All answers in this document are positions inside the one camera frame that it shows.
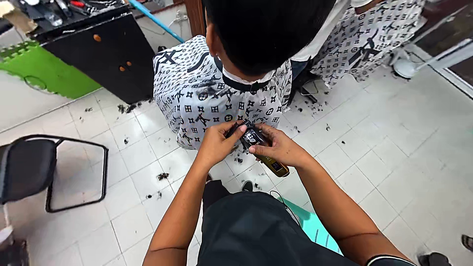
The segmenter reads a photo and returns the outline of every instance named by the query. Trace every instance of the patterned barber cape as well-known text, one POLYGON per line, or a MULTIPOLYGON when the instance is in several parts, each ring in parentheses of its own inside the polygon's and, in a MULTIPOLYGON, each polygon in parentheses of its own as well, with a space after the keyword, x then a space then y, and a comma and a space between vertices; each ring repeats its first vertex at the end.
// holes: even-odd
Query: patterned barber cape
POLYGON ((291 90, 289 60, 266 78, 242 84, 222 73, 201 35, 157 53, 153 66, 154 100, 187 149, 198 149, 205 130, 222 122, 247 118, 277 127, 291 90))

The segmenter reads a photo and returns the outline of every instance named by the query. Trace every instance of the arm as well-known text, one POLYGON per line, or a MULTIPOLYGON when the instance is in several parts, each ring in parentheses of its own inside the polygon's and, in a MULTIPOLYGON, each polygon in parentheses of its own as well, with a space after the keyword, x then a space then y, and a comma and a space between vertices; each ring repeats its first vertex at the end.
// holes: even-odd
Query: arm
POLYGON ((225 139, 224 133, 232 125, 233 122, 215 125, 205 133, 194 163, 151 239, 143 266, 186 265, 187 249, 199 218, 207 174, 230 153, 246 130, 243 125, 225 139))
POLYGON ((265 124, 257 127, 272 139, 272 147, 252 146, 250 153, 269 156, 296 168, 317 216, 346 257, 360 265, 375 255, 409 260, 307 151, 280 130, 265 124))

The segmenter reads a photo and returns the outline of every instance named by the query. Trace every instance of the neck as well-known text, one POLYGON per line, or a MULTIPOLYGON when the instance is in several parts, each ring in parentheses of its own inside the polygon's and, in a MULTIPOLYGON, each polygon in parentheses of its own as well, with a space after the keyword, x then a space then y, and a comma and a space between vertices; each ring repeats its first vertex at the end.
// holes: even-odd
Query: neck
POLYGON ((257 75, 257 76, 245 75, 238 68, 236 68, 234 64, 231 64, 231 63, 230 64, 223 63, 223 67, 229 73, 241 78, 242 80, 246 80, 248 82, 252 82, 252 81, 262 79, 266 75, 266 74, 261 74, 261 75, 257 75))

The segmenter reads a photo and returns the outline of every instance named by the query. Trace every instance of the gold hair clipper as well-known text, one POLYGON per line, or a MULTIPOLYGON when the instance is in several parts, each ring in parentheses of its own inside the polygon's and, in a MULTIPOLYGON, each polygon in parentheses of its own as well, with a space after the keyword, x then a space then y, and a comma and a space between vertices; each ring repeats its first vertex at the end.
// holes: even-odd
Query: gold hair clipper
MULTIPOLYGON (((248 150, 248 148, 253 145, 271 147, 271 143, 269 143, 269 141, 263 135, 263 132, 257 129, 249 120, 245 120, 241 125, 247 126, 245 133, 240 138, 240 141, 245 149, 248 150)), ((230 137, 239 126, 240 125, 238 125, 238 123, 235 123, 227 132, 225 137, 230 137)), ((286 177, 289 175, 289 168, 275 159, 257 154, 254 154, 254 156, 261 160, 261 162, 263 162, 278 177, 286 177)))

